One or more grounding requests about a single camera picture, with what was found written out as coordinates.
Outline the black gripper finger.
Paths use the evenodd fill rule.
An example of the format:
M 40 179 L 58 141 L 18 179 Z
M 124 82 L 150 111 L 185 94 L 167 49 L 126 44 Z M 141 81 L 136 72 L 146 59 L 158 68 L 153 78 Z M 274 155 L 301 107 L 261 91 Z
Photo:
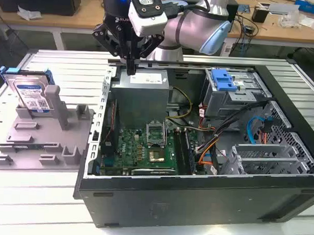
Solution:
M 127 75 L 131 75 L 132 58 L 128 40 L 125 36 L 124 27 L 115 25 L 112 37 L 108 35 L 109 29 L 105 23 L 98 24 L 92 32 L 94 38 L 106 48 L 113 56 L 120 57 L 121 62 L 126 65 Z
M 163 40 L 162 34 L 154 34 L 150 37 L 138 37 L 133 34 L 131 75 L 136 72 L 138 60 L 146 58 Z

